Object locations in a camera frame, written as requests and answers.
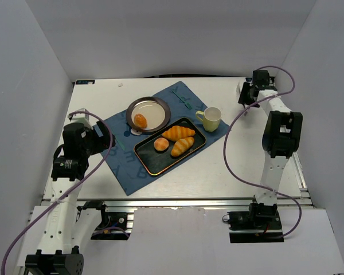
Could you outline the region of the glazed brown oval bread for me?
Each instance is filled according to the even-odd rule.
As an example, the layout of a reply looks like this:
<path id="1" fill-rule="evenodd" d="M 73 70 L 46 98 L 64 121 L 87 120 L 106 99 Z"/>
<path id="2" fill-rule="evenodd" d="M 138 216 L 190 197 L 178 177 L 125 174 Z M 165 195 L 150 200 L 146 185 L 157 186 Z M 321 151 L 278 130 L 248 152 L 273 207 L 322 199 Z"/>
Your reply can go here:
<path id="1" fill-rule="evenodd" d="M 147 127 L 147 120 L 142 114 L 137 113 L 134 116 L 134 124 L 136 127 L 144 129 Z"/>

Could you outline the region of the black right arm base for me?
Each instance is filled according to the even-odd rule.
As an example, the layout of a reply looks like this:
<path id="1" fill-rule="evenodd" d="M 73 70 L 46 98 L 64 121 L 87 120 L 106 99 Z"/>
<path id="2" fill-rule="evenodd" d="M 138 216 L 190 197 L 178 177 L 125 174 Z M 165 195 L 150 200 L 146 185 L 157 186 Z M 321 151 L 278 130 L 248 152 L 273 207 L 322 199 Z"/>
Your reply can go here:
<path id="1" fill-rule="evenodd" d="M 283 242 L 282 223 L 277 205 L 252 202 L 247 211 L 230 211 L 222 217 L 229 226 L 230 243 Z"/>

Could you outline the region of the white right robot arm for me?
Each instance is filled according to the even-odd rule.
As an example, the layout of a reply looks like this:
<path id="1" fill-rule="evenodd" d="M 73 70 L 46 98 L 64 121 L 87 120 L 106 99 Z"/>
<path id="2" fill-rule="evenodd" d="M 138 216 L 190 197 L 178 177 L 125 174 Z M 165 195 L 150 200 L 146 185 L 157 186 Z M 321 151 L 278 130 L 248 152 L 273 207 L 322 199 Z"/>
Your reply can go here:
<path id="1" fill-rule="evenodd" d="M 276 213 L 277 191 L 284 168 L 299 148 L 303 115 L 290 110 L 282 101 L 281 93 L 264 66 L 252 73 L 250 81 L 243 83 L 238 103 L 261 108 L 267 115 L 262 137 L 264 168 L 259 187 L 253 199 L 252 210 Z"/>

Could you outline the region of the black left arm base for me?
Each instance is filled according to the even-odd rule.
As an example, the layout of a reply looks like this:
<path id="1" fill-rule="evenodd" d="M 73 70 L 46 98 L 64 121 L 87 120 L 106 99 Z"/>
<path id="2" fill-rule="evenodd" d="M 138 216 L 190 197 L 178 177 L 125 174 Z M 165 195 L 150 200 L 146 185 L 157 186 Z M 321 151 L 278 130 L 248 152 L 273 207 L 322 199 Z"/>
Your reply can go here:
<path id="1" fill-rule="evenodd" d="M 134 213 L 127 210 L 117 210 L 109 207 L 102 201 L 86 201 L 77 208 L 76 221 L 80 219 L 81 212 L 86 209 L 95 209 L 101 221 L 95 228 L 91 240 L 126 241 L 129 239 L 134 220 Z"/>

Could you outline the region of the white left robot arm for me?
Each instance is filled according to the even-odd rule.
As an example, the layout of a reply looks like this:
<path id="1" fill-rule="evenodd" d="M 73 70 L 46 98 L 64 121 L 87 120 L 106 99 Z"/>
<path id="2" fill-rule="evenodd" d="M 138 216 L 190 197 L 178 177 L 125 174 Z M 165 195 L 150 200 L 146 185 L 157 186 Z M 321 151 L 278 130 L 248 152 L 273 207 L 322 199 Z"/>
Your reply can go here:
<path id="1" fill-rule="evenodd" d="M 46 225 L 34 254 L 25 267 L 31 274 L 82 274 L 83 252 L 103 218 L 102 203 L 77 206 L 81 186 L 89 178 L 88 159 L 109 151 L 115 144 L 110 129 L 98 121 L 101 133 L 89 121 L 66 125 L 62 144 L 56 149 L 52 166 L 52 198 L 45 214 Z"/>

